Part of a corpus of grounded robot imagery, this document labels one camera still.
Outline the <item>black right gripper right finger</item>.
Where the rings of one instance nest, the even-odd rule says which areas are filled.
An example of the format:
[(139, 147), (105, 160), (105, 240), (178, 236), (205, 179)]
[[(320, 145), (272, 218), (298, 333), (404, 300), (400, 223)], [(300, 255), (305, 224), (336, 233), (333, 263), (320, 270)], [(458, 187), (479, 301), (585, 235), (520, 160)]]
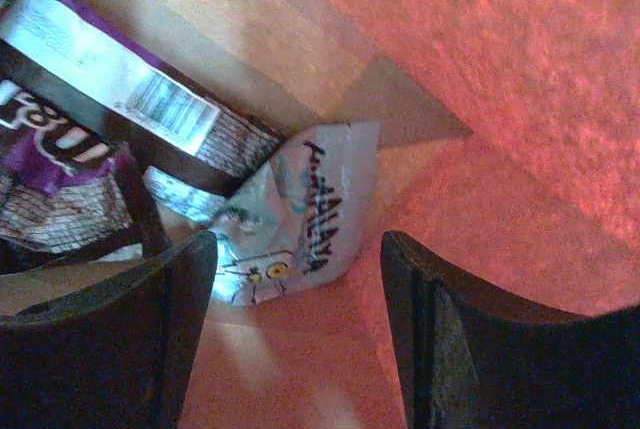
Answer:
[(386, 232), (380, 264), (411, 428), (635, 428), (639, 310), (581, 316)]

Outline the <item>red brown paper bag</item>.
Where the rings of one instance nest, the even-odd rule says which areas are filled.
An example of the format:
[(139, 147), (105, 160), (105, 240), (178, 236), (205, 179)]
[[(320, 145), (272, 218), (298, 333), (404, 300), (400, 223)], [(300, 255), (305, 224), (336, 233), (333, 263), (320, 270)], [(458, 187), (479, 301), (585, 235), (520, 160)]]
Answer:
[(532, 301), (639, 300), (639, 0), (78, 0), (227, 106), (381, 125), (338, 281), (209, 307), (184, 428), (400, 428), (379, 247), (401, 230)]

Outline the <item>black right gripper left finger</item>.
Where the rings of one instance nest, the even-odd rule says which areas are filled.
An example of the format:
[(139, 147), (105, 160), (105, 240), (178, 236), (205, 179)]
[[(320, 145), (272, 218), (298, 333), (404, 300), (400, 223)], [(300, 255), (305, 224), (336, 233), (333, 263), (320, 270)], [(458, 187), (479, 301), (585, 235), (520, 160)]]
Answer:
[(177, 427), (216, 262), (216, 236), (205, 230), (2, 317), (2, 427)]

